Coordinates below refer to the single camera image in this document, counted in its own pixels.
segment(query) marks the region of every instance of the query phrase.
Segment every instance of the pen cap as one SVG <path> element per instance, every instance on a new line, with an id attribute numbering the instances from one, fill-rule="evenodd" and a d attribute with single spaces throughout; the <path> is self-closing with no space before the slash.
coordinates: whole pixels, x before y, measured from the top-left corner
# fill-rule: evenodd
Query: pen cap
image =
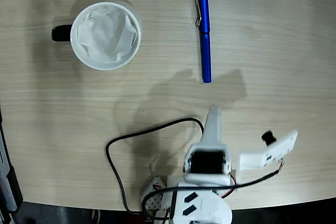
<path id="1" fill-rule="evenodd" d="M 210 18 L 209 18 L 209 4 L 208 0 L 198 0 L 199 2 L 199 10 L 201 13 L 201 23 L 200 23 L 200 31 L 203 33 L 210 32 Z"/>

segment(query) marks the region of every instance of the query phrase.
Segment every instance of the mug rim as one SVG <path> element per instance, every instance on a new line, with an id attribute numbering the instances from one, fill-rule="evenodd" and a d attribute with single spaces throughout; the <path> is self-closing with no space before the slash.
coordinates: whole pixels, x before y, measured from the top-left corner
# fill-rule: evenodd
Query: mug rim
<path id="1" fill-rule="evenodd" d="M 127 15 L 129 15 L 130 18 L 131 18 L 131 20 L 133 21 L 133 24 L 134 24 L 134 26 L 135 26 L 135 28 L 137 30 L 137 33 L 138 33 L 138 37 L 136 38 L 136 45 L 133 45 L 134 50 L 133 50 L 132 55 L 128 56 L 126 60 L 124 60 L 122 63 L 117 64 L 115 66 L 100 68 L 100 67 L 97 67 L 97 66 L 90 65 L 89 63 L 87 63 L 85 61 L 85 59 L 83 59 L 82 57 L 80 57 L 79 56 L 80 53 L 77 51 L 77 48 L 73 44 L 75 43 L 74 42 L 74 40 L 75 40 L 75 38 L 74 38 L 74 36 L 75 36 L 75 34 L 74 34 L 75 33 L 75 29 L 77 29 L 79 27 L 79 25 L 81 24 L 81 22 L 82 22 L 81 19 L 83 18 L 83 14 L 88 9 L 95 8 L 95 7 L 98 7 L 98 6 L 103 6 L 103 5 L 110 5 L 110 6 L 112 5 L 112 6 L 115 6 L 117 8 L 120 8 L 121 10 L 123 10 L 124 12 L 126 12 Z M 132 5 L 130 5 L 129 3 L 126 3 L 124 1 L 98 2 L 98 3 L 94 3 L 92 5 L 89 5 L 89 6 L 85 7 L 76 16 L 75 20 L 72 23 L 72 27 L 71 27 L 71 31 L 70 31 L 70 43 L 71 43 L 72 50 L 74 51 L 76 57 L 82 63 L 84 63 L 86 66 L 88 66 L 88 67 L 90 67 L 92 69 L 96 69 L 96 70 L 115 70 L 115 69 L 121 68 L 121 67 L 125 66 L 126 64 L 128 64 L 134 58 L 134 56 L 137 54 L 138 49 L 140 47 L 140 43 L 141 43 L 141 27 L 140 27 L 141 20 L 137 19 L 136 16 L 132 13 L 132 11 L 130 9 L 132 9 L 133 12 L 136 12 L 135 9 L 134 9 L 134 7 Z"/>

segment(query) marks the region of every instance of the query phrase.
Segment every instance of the tissue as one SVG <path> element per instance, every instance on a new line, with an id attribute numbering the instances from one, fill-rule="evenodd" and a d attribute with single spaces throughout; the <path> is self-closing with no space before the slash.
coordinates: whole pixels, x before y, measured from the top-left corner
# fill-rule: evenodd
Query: tissue
<path id="1" fill-rule="evenodd" d="M 113 6 L 93 10 L 78 26 L 79 43 L 92 60 L 101 63 L 110 63 L 129 54 L 137 36 L 130 17 Z"/>

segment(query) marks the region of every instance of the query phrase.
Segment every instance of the pen clip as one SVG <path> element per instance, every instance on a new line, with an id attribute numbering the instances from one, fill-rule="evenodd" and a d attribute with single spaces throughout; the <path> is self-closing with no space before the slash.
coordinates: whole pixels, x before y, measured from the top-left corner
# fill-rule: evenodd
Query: pen clip
<path id="1" fill-rule="evenodd" d="M 196 26 L 199 27 L 201 20 L 202 20 L 202 16 L 201 16 L 201 8 L 200 8 L 200 3 L 198 2 L 198 0 L 195 0 L 195 4 L 196 4 L 196 9 L 197 9 L 197 20 L 196 20 Z"/>

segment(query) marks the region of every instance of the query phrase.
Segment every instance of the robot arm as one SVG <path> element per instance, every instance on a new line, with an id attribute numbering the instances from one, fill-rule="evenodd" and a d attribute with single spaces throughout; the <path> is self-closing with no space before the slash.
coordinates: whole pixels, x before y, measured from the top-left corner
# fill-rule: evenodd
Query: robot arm
<path id="1" fill-rule="evenodd" d="M 232 211 L 220 197 L 220 191 L 197 190 L 199 186 L 230 185 L 231 156 L 221 140 L 220 114 L 219 106 L 210 107 L 201 141 L 193 144 L 185 156 L 184 182 L 177 182 L 181 179 L 176 180 L 176 176 L 168 177 L 168 187 L 195 187 L 195 190 L 164 194 L 161 209 L 170 207 L 173 224 L 230 224 L 232 221 Z M 270 139 L 265 140 L 267 147 L 264 150 L 240 153 L 237 182 L 240 182 L 243 170 L 263 169 L 271 162 L 281 160 L 293 149 L 297 134 L 293 131 L 276 141 L 268 133 Z"/>

